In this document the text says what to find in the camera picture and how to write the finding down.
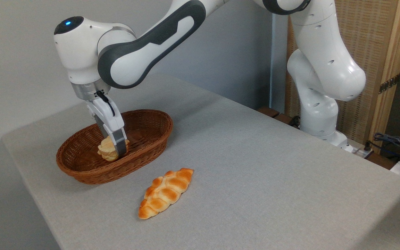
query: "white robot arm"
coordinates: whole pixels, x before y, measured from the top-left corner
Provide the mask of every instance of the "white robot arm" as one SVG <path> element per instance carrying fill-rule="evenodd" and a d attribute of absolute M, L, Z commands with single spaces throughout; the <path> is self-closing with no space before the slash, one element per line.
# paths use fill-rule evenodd
<path fill-rule="evenodd" d="M 140 84 L 160 59 L 228 1 L 173 0 L 168 13 L 139 38 L 127 25 L 93 22 L 80 16 L 66 19 L 57 26 L 54 40 L 76 95 L 87 102 L 101 130 L 105 130 L 104 134 L 111 135 L 115 145 L 120 144 L 119 155 L 125 153 L 121 140 L 126 135 L 118 109 L 106 96 L 110 87 L 128 89 Z M 292 15 L 297 44 L 307 60 L 292 63 L 290 72 L 294 73 L 297 68 L 303 74 L 302 64 L 311 66 L 311 70 L 316 71 L 314 77 L 318 78 L 315 90 L 340 100 L 355 98 L 362 91 L 363 87 L 359 90 L 362 84 L 357 84 L 355 91 L 346 87 L 352 82 L 362 82 L 362 74 L 357 72 L 363 71 L 351 59 L 340 38 L 333 0 L 254 1 L 272 13 Z M 331 61 L 335 67 L 327 72 L 325 65 Z M 308 78 L 304 81 L 305 84 L 309 82 Z"/>

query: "gray tablecloth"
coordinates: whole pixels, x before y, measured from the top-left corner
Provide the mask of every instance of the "gray tablecloth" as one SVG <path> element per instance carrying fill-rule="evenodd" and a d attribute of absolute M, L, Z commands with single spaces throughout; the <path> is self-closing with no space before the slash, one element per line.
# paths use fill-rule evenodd
<path fill-rule="evenodd" d="M 109 95 L 174 121 L 165 152 L 122 179 L 85 185 L 57 167 L 61 144 L 94 123 L 85 105 L 3 138 L 62 249 L 400 249 L 397 174 L 171 76 Z M 152 180 L 182 167 L 189 189 L 140 220 Z"/>

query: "braided bread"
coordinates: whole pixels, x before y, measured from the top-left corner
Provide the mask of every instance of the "braided bread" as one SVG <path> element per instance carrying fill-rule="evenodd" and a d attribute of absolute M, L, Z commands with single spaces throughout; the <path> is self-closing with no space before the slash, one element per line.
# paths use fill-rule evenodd
<path fill-rule="evenodd" d="M 154 179 L 144 194 L 144 200 L 138 209 L 138 217 L 148 219 L 176 203 L 191 183 L 193 172 L 192 169 L 182 168 L 176 172 L 168 171 L 164 176 Z"/>

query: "bread roll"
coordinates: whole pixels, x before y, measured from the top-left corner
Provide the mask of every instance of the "bread roll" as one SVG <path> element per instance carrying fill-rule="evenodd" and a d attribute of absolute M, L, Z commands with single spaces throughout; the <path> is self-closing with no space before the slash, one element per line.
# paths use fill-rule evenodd
<path fill-rule="evenodd" d="M 125 141 L 126 151 L 129 150 L 129 140 Z M 110 136 L 106 137 L 101 144 L 98 145 L 98 154 L 107 161 L 116 161 L 118 159 L 118 154 L 115 150 L 114 143 L 112 142 Z"/>
<path fill-rule="evenodd" d="M 192 169 L 182 168 L 176 172 L 168 171 L 164 176 L 154 179 L 144 194 L 144 200 L 138 209 L 138 217 L 148 219 L 177 202 L 191 183 L 193 172 Z"/>

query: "wicker basket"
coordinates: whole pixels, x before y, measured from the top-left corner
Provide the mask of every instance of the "wicker basket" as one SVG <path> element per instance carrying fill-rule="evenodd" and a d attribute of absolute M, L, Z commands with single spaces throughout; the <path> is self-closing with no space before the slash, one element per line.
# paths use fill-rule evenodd
<path fill-rule="evenodd" d="M 120 179 L 155 160 L 166 148 L 173 128 L 171 117 L 157 110 L 140 109 L 121 114 L 129 143 L 127 154 L 109 162 L 98 155 L 104 139 L 97 124 L 68 138 L 57 152 L 57 164 L 66 174 L 85 184 L 102 184 Z"/>

